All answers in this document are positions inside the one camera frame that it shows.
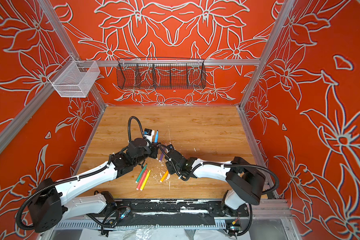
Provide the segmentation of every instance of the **marker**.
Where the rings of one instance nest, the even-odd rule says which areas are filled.
[[[144,168],[141,170],[141,173],[139,174],[139,176],[136,179],[136,183],[138,183],[141,179],[141,176],[143,175],[144,171],[147,169],[147,164],[144,166]]]
[[[164,153],[162,152],[162,153],[161,153],[161,156],[160,156],[160,158],[159,158],[159,160],[158,160],[159,162],[161,162],[161,161],[163,160],[163,156],[164,156]]]
[[[136,190],[139,190],[141,185],[143,184],[144,182],[144,179],[145,179],[145,176],[147,175],[147,170],[145,170],[145,172],[143,173],[143,176],[141,177],[140,181],[139,181],[139,184],[137,185],[137,188]]]
[[[160,179],[160,182],[163,182],[165,178],[168,176],[168,170],[164,173],[164,176]]]
[[[155,142],[157,142],[157,140],[158,140],[158,130],[156,131]]]
[[[150,173],[151,173],[151,170],[149,170],[147,176],[145,177],[144,182],[143,182],[143,185],[141,185],[140,191],[142,191],[142,190],[144,189],[144,187],[145,187],[145,185],[146,185],[146,183],[147,183],[147,181],[148,181],[148,178],[149,178]]]

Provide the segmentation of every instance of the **red wall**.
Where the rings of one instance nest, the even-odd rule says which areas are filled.
[[[37,1],[0,0],[0,132],[67,56]],[[71,176],[99,114],[91,93],[71,99],[53,92],[2,152],[0,240],[36,238],[16,227],[18,207],[42,180]]]
[[[298,0],[246,115],[304,239],[360,239],[360,1]]]
[[[259,58],[282,1],[52,0],[82,59]],[[97,88],[108,104],[236,104],[254,66],[206,69],[204,90],[121,90],[114,68]]]

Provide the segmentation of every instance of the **robotic arm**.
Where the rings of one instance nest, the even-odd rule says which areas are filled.
[[[139,123],[142,138],[131,141],[130,122],[136,119]],[[207,162],[195,157],[188,160],[182,156],[172,145],[165,146],[153,143],[154,131],[142,130],[136,117],[128,121],[129,144],[118,153],[109,155],[109,160],[103,164],[68,179],[53,182],[51,178],[40,183],[32,194],[19,208],[16,214],[16,224],[24,230],[44,232],[54,227],[60,220],[87,214],[91,219],[103,227],[91,214],[105,212],[110,214],[117,208],[114,198],[109,192],[101,192],[90,197],[76,197],[106,181],[114,180],[132,171],[137,165],[143,165],[148,158],[157,158],[158,150],[164,154],[165,163],[170,174],[177,174],[179,179],[187,181],[191,177],[209,177],[229,183],[229,190],[221,203],[225,214],[237,216],[236,210],[243,204],[258,205],[261,195],[272,192],[278,187],[278,179],[267,168],[251,165],[240,157],[229,162]],[[265,176],[258,170],[269,172],[275,178],[275,185],[263,192]],[[28,207],[33,225],[26,226],[22,221],[25,207]]]

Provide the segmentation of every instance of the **wooden table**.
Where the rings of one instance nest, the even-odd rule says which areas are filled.
[[[207,161],[231,161],[235,156],[254,164],[237,109],[234,106],[110,106],[106,108],[95,136],[82,161],[78,173],[100,165],[108,155],[128,145],[127,123],[130,116],[139,118],[143,130],[159,130],[158,141],[173,144],[186,158],[199,157]],[[132,139],[141,137],[136,121],[131,123]],[[199,178],[184,182],[177,175],[160,183],[167,170],[164,161],[148,158],[151,174],[143,191],[136,190],[135,180],[141,167],[110,182],[98,185],[82,196],[93,195],[94,190],[109,191],[114,198],[180,198],[219,199],[231,187],[219,180]]]

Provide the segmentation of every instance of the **white mesh basket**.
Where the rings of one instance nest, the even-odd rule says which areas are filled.
[[[81,72],[74,61],[68,61],[67,65],[59,77],[51,81],[53,88],[61,97],[85,98],[100,74],[96,61],[87,72]]]

